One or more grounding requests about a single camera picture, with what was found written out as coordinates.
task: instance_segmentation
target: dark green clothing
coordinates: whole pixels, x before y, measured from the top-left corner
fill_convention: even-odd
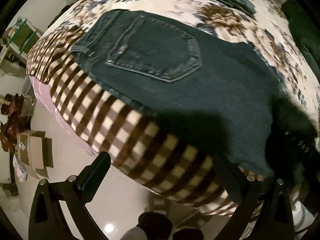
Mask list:
[[[281,7],[289,21],[289,29],[298,49],[320,82],[320,30],[295,0]]]

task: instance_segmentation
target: tiled floor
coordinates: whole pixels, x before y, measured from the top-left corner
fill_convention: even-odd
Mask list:
[[[33,130],[46,131],[46,137],[52,138],[54,168],[47,168],[50,182],[64,181],[72,174],[77,175],[86,165],[91,164],[94,160],[93,157],[81,150],[81,147],[74,142],[74,139],[62,129],[40,103],[36,106],[31,128]],[[17,183],[20,194],[20,206],[27,216],[31,210],[38,182],[38,179],[28,177],[26,182]],[[148,190],[145,187],[111,166],[95,198],[86,206],[102,230],[109,229],[110,224],[114,226],[112,232],[108,233],[105,231],[105,234],[110,240],[118,240],[127,230],[137,224],[138,216],[144,212],[146,207],[147,195]],[[82,239],[64,202],[62,202],[62,209],[73,235]],[[191,212],[193,212],[191,208],[172,204],[170,219],[173,223],[178,223]],[[213,217],[203,228],[205,238],[214,239],[227,221],[228,218],[225,217]],[[19,219],[14,217],[12,223],[14,225],[19,223],[21,227],[22,220],[19,221]]]

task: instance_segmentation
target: bed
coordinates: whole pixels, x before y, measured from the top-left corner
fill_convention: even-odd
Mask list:
[[[222,187],[212,158],[103,91],[80,69],[69,49],[113,9],[172,18],[219,39],[250,44],[283,77],[292,101],[319,130],[319,83],[295,46],[285,16],[272,0],[249,1],[255,6],[253,17],[215,0],[80,0],[28,54],[27,74],[35,95],[88,154],[107,151],[116,168],[150,190],[206,215],[231,216],[237,204]],[[178,143],[183,152],[176,151]],[[259,181],[265,179],[245,164],[240,169]],[[292,191],[292,196],[298,194],[299,186]]]

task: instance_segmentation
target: plaid fabric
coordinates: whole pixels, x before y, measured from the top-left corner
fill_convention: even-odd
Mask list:
[[[169,131],[160,130],[152,119],[103,91],[79,68],[69,52],[71,45],[101,14],[113,9],[105,5],[107,2],[81,0],[67,11],[62,16],[65,21],[53,25],[29,52],[27,73],[49,85],[52,101],[68,125],[96,152],[109,152],[112,164],[124,174],[204,214],[231,216],[237,204],[228,198],[212,168],[212,158]],[[196,8],[209,0],[190,2]],[[192,13],[186,14],[189,16],[194,17]],[[195,19],[181,21],[189,24]],[[263,180],[253,172],[242,171]]]

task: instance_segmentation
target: pink fabric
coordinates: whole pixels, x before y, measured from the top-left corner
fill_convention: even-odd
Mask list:
[[[35,77],[30,76],[30,81],[33,86],[33,90],[37,99],[37,102],[40,102],[55,118],[55,120],[61,125],[61,127],[69,134],[71,137],[76,140],[76,143],[91,156],[97,156],[98,153],[95,152],[86,142],[84,142],[73,129],[67,124],[65,120],[63,120],[62,116],[58,112],[57,108],[52,102],[50,96],[50,90],[48,85],[41,83]]]

